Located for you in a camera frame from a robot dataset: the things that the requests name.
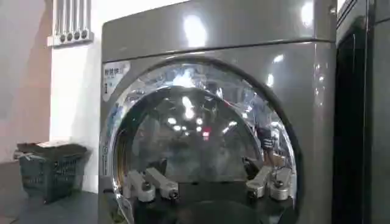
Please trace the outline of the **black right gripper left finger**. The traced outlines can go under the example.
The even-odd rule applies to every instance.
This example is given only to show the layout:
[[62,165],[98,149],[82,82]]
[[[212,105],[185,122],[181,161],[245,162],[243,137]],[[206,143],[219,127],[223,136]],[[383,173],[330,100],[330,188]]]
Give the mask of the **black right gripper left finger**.
[[164,200],[179,200],[179,184],[166,174],[166,158],[149,163],[144,169],[131,167],[127,171],[122,190],[126,199],[136,198],[140,202],[153,202],[160,197]]

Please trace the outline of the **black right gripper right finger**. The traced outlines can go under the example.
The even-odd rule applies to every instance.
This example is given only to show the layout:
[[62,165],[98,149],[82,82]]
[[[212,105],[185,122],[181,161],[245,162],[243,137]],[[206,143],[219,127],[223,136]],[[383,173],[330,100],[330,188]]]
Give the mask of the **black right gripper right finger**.
[[290,195],[292,170],[288,167],[262,165],[243,157],[242,162],[247,173],[246,189],[252,198],[263,198],[266,193],[276,201],[285,201]]

